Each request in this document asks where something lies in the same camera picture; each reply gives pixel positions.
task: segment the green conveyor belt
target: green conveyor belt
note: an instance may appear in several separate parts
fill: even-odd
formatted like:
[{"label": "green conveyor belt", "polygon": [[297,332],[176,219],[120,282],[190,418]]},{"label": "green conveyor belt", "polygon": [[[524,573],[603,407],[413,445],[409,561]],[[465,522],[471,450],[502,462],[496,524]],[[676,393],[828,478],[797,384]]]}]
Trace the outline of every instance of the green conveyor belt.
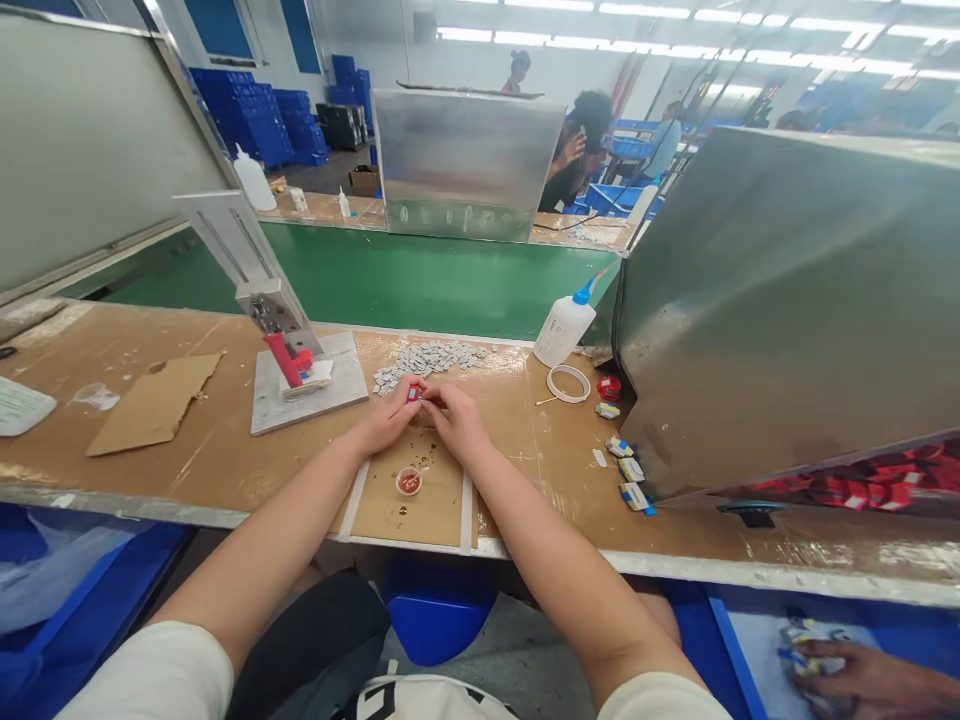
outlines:
[{"label": "green conveyor belt", "polygon": [[[317,322],[533,339],[554,300],[616,259],[551,245],[262,227]],[[594,302],[613,277],[603,278]],[[103,298],[110,302],[240,312],[232,283],[189,229],[63,294],[85,297],[104,286],[113,290]]]}]

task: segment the factory floor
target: factory floor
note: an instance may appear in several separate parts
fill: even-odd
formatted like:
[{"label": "factory floor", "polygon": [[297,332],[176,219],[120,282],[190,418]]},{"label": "factory floor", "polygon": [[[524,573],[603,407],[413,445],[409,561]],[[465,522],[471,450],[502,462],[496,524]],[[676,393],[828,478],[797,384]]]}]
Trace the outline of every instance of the factory floor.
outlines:
[{"label": "factory floor", "polygon": [[350,171],[357,165],[370,164],[370,143],[357,152],[334,150],[330,153],[330,162],[321,167],[309,165],[290,165],[279,172],[270,173],[273,179],[278,175],[287,178],[287,184],[298,187],[304,192],[336,195],[343,188],[346,195],[353,195],[350,187]]}]

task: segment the pile of small gray parts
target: pile of small gray parts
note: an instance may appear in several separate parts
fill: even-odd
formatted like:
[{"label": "pile of small gray parts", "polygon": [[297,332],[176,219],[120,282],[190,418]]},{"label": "pile of small gray parts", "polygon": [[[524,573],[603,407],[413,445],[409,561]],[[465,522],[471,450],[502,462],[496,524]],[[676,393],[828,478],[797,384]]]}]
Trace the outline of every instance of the pile of small gray parts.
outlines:
[{"label": "pile of small gray parts", "polygon": [[485,347],[474,347],[459,340],[411,345],[400,351],[400,356],[394,365],[377,370],[373,376],[377,381],[373,391],[381,396],[386,395],[397,386],[401,377],[408,374],[427,377],[431,373],[449,370],[457,363],[460,363],[461,370],[478,367],[481,365],[480,361],[486,356]]}]

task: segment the metal base plate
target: metal base plate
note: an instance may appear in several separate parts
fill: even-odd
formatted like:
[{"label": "metal base plate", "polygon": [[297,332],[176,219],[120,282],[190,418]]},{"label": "metal base plate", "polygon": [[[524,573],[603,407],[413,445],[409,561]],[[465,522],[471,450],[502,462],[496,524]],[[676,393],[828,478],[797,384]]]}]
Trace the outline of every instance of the metal base plate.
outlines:
[{"label": "metal base plate", "polygon": [[353,333],[344,332],[323,338],[323,349],[328,360],[333,360],[330,384],[303,397],[284,400],[280,389],[287,381],[270,354],[257,354],[257,370],[253,385],[253,417],[250,434],[263,435],[307,418],[368,399],[367,383],[363,377],[360,356]]}]

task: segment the plastic bag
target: plastic bag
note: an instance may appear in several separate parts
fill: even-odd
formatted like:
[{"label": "plastic bag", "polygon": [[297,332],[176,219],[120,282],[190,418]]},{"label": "plastic bag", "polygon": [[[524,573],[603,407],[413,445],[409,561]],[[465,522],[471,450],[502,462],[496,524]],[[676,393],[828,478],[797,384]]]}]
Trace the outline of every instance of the plastic bag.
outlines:
[{"label": "plastic bag", "polygon": [[0,636],[49,619],[104,555],[153,526],[45,508],[28,514],[48,550],[22,565],[0,563]]}]

